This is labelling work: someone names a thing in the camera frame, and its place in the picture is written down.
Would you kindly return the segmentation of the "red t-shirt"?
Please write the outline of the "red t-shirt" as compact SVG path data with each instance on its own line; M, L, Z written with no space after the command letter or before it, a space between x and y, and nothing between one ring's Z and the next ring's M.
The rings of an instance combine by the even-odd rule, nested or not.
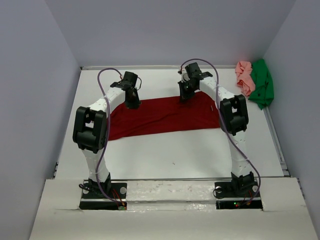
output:
M220 127L215 102L201 91L183 102L179 96L145 99L137 109L122 103L111 113L110 122L110 141Z

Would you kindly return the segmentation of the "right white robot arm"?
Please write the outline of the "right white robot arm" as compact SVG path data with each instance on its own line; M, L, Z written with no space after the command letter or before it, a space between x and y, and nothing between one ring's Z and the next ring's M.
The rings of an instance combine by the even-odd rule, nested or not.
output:
M260 190L261 176L246 154L246 130L249 123L244 95L234 94L220 86L219 74L202 71L196 62L182 65L178 73L180 100L187 101L196 91L210 97L216 106L220 128L226 135L231 156L231 180L215 183L213 196L252 200Z

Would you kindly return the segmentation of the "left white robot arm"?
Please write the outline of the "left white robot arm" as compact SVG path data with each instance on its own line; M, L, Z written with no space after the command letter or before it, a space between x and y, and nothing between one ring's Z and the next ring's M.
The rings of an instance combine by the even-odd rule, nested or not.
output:
M89 170L88 184L82 184L80 187L101 198L116 202L116 199L109 196L112 181L104 158L111 133L111 113L121 104L125 104L129 109L140 107L136 83L141 81L141 78L133 72L126 71L119 75L119 81L113 82L105 91L101 82L101 75L105 71L118 70L109 67L97 74L102 97L87 107L78 107L75 112L72 140L82 151Z

